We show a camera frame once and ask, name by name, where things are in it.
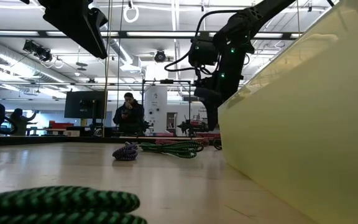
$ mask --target yellow panel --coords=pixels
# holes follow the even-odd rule
[[[358,223],[358,0],[219,108],[227,162],[318,223]]]

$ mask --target black hoodie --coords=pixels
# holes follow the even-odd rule
[[[122,118],[122,115],[128,115],[127,118]],[[128,109],[125,107],[125,103],[120,106],[116,110],[116,114],[114,115],[114,123],[116,124],[143,124],[144,117],[144,109],[143,106],[138,104],[136,100],[134,100],[132,104],[132,109]]]

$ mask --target green rope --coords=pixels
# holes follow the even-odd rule
[[[143,142],[140,147],[145,152],[171,154],[180,158],[191,159],[197,156],[197,152],[204,149],[199,141],[181,141],[171,144],[152,144]]]
[[[86,187],[42,187],[0,193],[0,223],[147,224],[126,214],[139,208],[134,194]]]

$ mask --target computer monitor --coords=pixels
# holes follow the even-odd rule
[[[104,119],[103,91],[71,91],[66,96],[65,118]]]

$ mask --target purple rope knot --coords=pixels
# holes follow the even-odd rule
[[[137,143],[126,142],[125,146],[113,152],[112,156],[118,161],[134,161],[137,156]]]

